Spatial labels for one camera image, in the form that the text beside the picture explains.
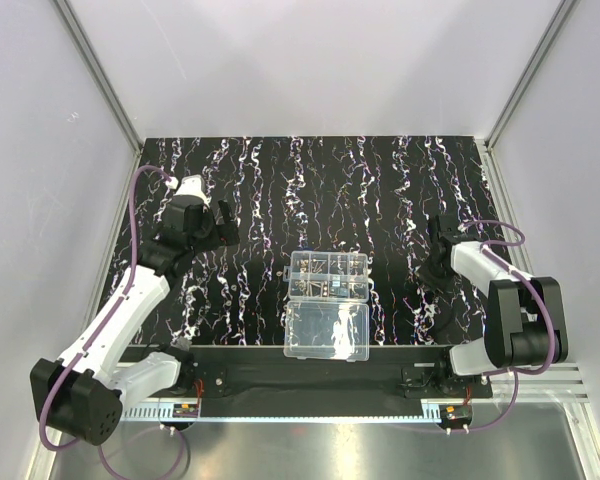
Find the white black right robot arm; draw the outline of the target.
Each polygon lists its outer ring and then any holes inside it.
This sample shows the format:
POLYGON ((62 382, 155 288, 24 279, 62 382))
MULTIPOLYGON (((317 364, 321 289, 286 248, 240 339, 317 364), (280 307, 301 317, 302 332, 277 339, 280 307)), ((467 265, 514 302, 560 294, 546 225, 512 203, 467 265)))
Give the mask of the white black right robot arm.
POLYGON ((482 336, 447 348, 436 361, 432 384, 449 396, 505 372, 540 375, 566 361, 569 352, 559 282, 513 266, 493 250, 511 244, 479 240, 467 233, 474 224, 461 225, 446 215, 431 217, 429 254, 416 271, 434 293, 448 292, 462 277, 486 298, 482 336))

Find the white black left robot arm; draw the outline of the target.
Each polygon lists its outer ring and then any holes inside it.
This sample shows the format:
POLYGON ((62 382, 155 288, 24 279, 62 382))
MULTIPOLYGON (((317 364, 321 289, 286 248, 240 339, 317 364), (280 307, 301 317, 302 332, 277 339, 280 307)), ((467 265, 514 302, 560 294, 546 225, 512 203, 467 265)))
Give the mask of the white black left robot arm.
POLYGON ((218 207, 213 211, 199 194, 174 195, 151 238, 137 243, 136 259, 87 329, 56 360, 41 358, 33 366, 31 390, 46 448, 57 448, 47 436, 50 428, 99 446, 126 410, 178 383, 183 353, 151 353, 123 370, 117 365, 195 257, 239 243, 230 204, 221 200, 218 207))

